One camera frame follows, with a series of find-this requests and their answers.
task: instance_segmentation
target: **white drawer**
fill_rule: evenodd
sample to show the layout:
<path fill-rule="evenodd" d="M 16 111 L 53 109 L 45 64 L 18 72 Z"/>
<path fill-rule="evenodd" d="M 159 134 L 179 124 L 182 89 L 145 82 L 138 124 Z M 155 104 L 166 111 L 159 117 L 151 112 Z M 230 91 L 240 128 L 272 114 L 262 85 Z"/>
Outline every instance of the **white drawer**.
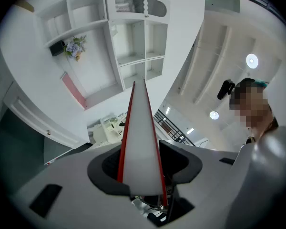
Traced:
<path fill-rule="evenodd" d="M 16 83 L 13 83 L 7 92 L 4 103 L 23 122 L 55 142 L 71 148 L 78 148 L 85 143 L 42 113 L 19 89 Z"/>

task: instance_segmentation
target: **dark hair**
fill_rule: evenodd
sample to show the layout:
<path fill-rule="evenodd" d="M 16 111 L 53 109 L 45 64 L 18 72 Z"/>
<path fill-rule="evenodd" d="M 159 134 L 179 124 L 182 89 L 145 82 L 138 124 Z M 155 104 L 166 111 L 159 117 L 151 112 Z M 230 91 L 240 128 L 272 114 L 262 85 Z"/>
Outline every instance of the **dark hair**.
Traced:
<path fill-rule="evenodd" d="M 235 105 L 240 104 L 241 94 L 245 94 L 247 88 L 258 87 L 263 88 L 261 84 L 255 82 L 255 79 L 244 78 L 234 87 L 231 92 L 231 97 L 229 101 L 229 107 L 232 110 L 235 110 Z"/>

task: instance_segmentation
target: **person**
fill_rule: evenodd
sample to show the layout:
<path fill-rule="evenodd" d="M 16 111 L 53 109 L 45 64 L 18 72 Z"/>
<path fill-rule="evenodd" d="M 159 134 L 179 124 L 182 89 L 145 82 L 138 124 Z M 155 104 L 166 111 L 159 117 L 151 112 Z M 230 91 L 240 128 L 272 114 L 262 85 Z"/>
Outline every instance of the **person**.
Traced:
<path fill-rule="evenodd" d="M 265 133 L 278 127 L 268 101 L 263 97 L 266 87 L 266 82 L 244 78 L 231 92 L 230 109 L 240 116 L 252 133 L 246 144 L 256 142 Z"/>

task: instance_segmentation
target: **rectangular ceiling light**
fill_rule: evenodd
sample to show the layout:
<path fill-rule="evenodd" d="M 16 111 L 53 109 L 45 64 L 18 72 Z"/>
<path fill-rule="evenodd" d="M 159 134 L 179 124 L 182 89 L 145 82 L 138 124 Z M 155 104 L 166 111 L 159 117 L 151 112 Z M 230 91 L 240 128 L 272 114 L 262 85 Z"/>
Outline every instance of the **rectangular ceiling light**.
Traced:
<path fill-rule="evenodd" d="M 192 131 L 194 131 L 193 128 L 191 128 L 191 129 L 187 132 L 187 134 L 190 134 Z"/>

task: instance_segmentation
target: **dark floor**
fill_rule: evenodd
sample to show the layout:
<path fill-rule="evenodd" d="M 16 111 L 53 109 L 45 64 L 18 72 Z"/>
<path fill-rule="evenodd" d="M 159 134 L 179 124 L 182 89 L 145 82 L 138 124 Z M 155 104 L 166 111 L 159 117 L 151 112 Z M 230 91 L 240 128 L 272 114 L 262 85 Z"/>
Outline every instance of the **dark floor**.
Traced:
<path fill-rule="evenodd" d="M 0 122 L 0 178 L 8 194 L 15 193 L 46 168 L 43 164 L 44 138 L 9 109 L 4 114 Z M 83 145 L 66 155 L 87 148 L 88 145 Z"/>

